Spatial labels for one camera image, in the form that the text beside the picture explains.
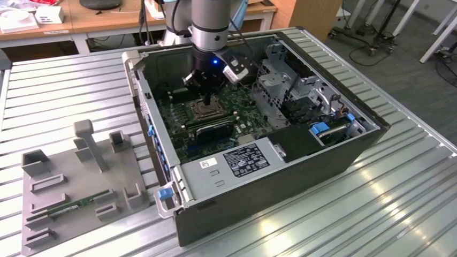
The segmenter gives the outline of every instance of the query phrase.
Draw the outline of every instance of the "motherboard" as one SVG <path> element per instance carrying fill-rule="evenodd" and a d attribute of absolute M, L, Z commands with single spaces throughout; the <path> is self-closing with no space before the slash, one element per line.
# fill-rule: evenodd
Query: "motherboard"
<path fill-rule="evenodd" d="M 185 89 L 157 101 L 168 134 L 183 163 L 249 143 L 273 131 L 251 97 L 251 86 L 225 87 L 209 105 Z"/>

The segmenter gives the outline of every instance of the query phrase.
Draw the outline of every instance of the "blue latch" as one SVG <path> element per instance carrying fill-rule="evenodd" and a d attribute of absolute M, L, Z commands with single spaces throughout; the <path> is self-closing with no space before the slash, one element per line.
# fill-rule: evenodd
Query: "blue latch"
<path fill-rule="evenodd" d="M 155 128 L 152 125 L 149 125 L 149 128 L 148 128 L 148 136 L 152 137 L 155 135 Z"/>
<path fill-rule="evenodd" d="M 347 118 L 349 119 L 351 123 L 353 123 L 356 120 L 356 117 L 353 116 L 353 114 L 348 114 Z"/>
<path fill-rule="evenodd" d="M 319 122 L 317 124 L 315 124 L 315 125 L 312 126 L 312 131 L 313 131 L 313 133 L 315 133 L 316 135 L 317 135 L 319 133 L 321 133 L 321 132 L 329 130 L 329 129 L 331 129 L 331 128 L 329 128 L 329 126 L 327 125 L 325 122 Z"/>
<path fill-rule="evenodd" d="M 167 200 L 173 196 L 173 190 L 171 188 L 164 188 L 159 190 L 159 199 L 161 201 Z"/>

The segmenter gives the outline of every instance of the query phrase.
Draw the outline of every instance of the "power supply label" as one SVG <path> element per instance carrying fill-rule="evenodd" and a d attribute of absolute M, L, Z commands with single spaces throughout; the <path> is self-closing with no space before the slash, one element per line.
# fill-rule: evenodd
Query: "power supply label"
<path fill-rule="evenodd" d="M 239 178 L 271 165 L 255 143 L 225 153 L 224 158 Z"/>

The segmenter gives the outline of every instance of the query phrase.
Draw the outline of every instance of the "cart wheel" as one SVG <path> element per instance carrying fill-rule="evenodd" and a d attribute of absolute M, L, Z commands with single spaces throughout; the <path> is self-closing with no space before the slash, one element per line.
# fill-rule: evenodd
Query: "cart wheel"
<path fill-rule="evenodd" d="M 329 37 L 331 37 L 331 39 L 336 38 L 336 32 L 335 31 L 331 32 Z"/>
<path fill-rule="evenodd" d="M 392 46 L 389 47 L 389 53 L 391 53 L 391 54 L 392 54 L 393 50 L 395 50 L 395 45 L 392 45 Z"/>

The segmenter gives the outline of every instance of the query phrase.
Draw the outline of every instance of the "slotted metal surface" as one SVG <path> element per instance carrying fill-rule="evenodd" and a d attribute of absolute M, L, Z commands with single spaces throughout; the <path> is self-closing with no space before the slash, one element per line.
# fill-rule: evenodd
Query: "slotted metal surface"
<path fill-rule="evenodd" d="M 345 173 L 188 247 L 152 205 L 36 256 L 456 256 L 456 147 L 313 36 L 284 33 L 393 125 L 379 144 Z M 157 179 L 120 60 L 121 51 L 109 51 L 15 63 L 4 74 L 0 256 L 21 249 L 21 153 L 73 148 L 75 121 L 93 121 L 97 141 L 119 129 L 131 135 L 152 195 Z"/>

